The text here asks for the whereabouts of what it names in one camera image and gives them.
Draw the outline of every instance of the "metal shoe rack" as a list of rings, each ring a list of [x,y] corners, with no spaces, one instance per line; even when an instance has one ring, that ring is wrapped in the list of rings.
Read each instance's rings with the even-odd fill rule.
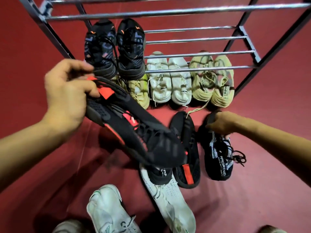
[[[252,66],[232,66],[232,67],[214,67],[208,68],[209,70],[225,70],[225,69],[249,69],[251,72],[244,78],[244,80],[237,86],[235,96],[256,76],[256,74],[269,62],[283,46],[285,46],[293,36],[309,21],[311,18],[311,0],[303,0],[301,3],[293,4],[270,4],[270,5],[256,5],[258,0],[250,0],[247,6],[220,6],[220,7],[202,7],[202,8],[188,8],[188,9],[171,9],[159,11],[139,11],[139,12],[124,12],[124,13],[103,13],[103,14],[87,14],[84,10],[83,3],[111,3],[111,2],[129,2],[129,1],[150,1],[150,0],[43,0],[40,7],[38,7],[33,0],[20,0],[24,5],[29,15],[38,24],[45,35],[50,39],[53,45],[65,58],[72,58],[74,56],[69,49],[62,42],[60,37],[53,30],[49,22],[52,21],[69,21],[69,20],[82,20],[88,29],[91,28],[90,19],[121,19],[121,18],[138,18],[138,17],[155,17],[155,16],[169,16],[169,15],[190,15],[190,14],[203,14],[215,13],[226,11],[243,11],[244,14],[236,26],[215,26],[215,27],[200,27],[200,28],[174,28],[174,29],[160,29],[160,30],[146,30],[145,33],[166,33],[166,32],[182,32],[193,31],[202,29],[235,29],[230,37],[216,37],[216,38],[200,38],[200,39],[181,39],[181,40],[164,40],[164,41],[147,41],[147,44],[162,44],[162,43],[187,43],[198,41],[212,41],[212,40],[227,40],[228,43],[223,52],[201,52],[193,54],[173,54],[162,56],[145,56],[146,59],[151,58],[170,58],[170,57],[193,57],[203,55],[232,55],[232,54],[251,54],[254,65]],[[64,15],[52,16],[52,10],[55,5],[75,4],[80,15]],[[278,40],[278,42],[268,51],[263,57],[257,53],[250,37],[247,34],[244,24],[247,21],[252,11],[260,10],[275,10],[275,9],[292,9],[304,8],[304,13],[297,19],[297,21],[286,31],[286,33]],[[246,51],[229,51],[234,40],[243,39],[248,50]],[[200,71],[206,68],[199,69],[175,69],[175,70],[153,70],[146,71],[146,73],[165,73],[165,72],[182,72],[182,71]]]

